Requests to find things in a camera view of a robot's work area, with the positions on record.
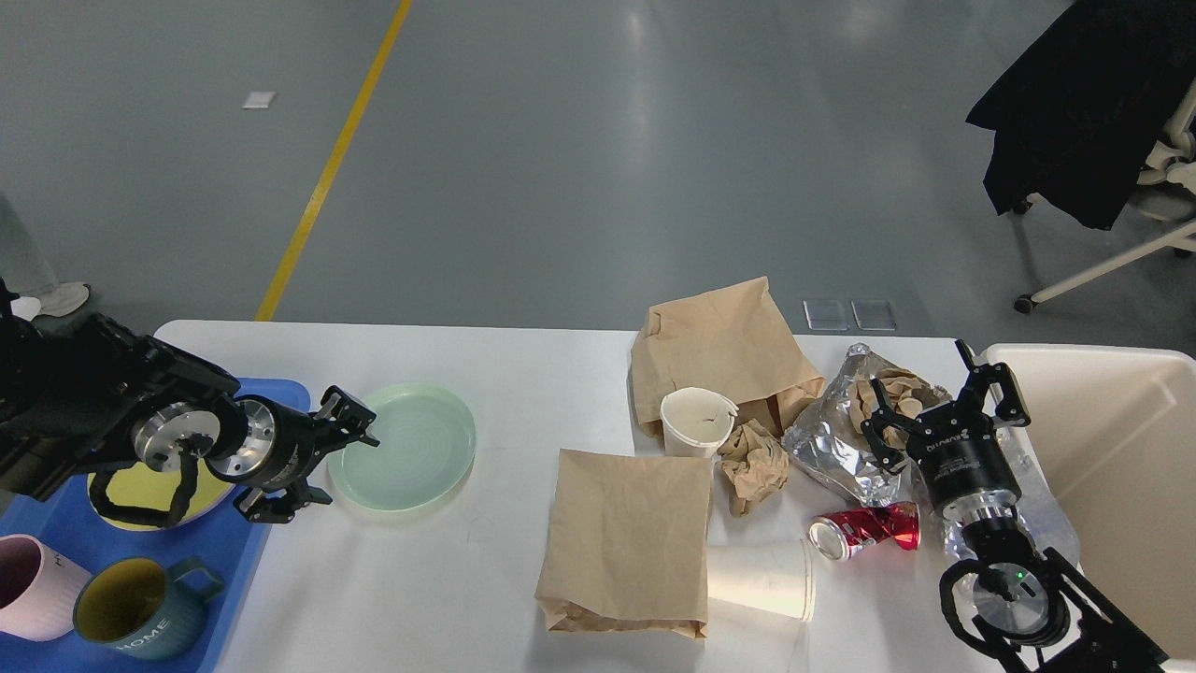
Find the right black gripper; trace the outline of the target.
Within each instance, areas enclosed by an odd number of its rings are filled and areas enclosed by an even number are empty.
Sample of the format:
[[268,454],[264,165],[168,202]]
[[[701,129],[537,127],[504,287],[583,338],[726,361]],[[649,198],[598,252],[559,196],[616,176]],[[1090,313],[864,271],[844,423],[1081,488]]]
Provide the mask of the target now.
[[930,503],[948,521],[977,521],[981,510],[1011,516],[1023,495],[1013,470],[997,443],[995,427],[1026,427],[1024,404],[1014,372],[1006,363],[978,363],[974,350],[954,339],[968,377],[956,396],[959,409],[930,409],[915,420],[893,408],[879,378],[869,379],[875,410],[861,422],[880,469],[901,475],[905,465],[902,449],[884,438],[886,429],[907,432],[907,455],[919,465]]

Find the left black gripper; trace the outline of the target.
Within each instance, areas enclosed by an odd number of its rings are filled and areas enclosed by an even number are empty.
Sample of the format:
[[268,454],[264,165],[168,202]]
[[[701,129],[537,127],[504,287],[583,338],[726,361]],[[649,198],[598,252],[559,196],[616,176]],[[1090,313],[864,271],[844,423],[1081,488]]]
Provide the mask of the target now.
[[300,508],[332,504],[331,495],[307,482],[316,465],[350,443],[380,446],[371,430],[377,414],[338,386],[325,388],[316,418],[263,396],[242,396],[234,405],[244,416],[234,448],[207,455],[206,467],[230,484],[250,487],[234,498],[248,524],[289,524]]

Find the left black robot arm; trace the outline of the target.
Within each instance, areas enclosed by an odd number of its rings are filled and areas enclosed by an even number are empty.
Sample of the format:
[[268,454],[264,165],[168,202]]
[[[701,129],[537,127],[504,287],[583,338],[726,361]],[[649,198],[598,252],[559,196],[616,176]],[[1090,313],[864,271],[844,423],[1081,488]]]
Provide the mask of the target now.
[[90,475],[100,516],[164,530],[181,524],[202,472],[234,485],[249,524],[289,524],[332,503],[310,475],[350,443],[377,446],[376,412],[332,386],[316,412],[243,394],[222,367],[90,316],[41,334],[4,290],[4,491],[48,501]]

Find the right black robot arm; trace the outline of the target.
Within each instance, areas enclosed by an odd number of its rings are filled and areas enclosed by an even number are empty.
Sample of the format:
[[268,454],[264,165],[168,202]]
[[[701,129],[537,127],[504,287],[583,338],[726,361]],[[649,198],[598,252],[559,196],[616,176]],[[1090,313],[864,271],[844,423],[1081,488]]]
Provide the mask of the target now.
[[914,465],[935,514],[960,526],[971,555],[939,580],[948,629],[1007,672],[1029,669],[1023,649],[1049,647],[1058,651],[1037,659],[1039,672],[1160,672],[1166,651],[1026,532],[1023,489],[997,439],[1003,427],[1030,424],[1019,384],[1008,365],[980,365],[964,341],[954,345],[968,378],[953,400],[909,417],[871,379],[875,410],[861,423],[880,467],[897,475]]

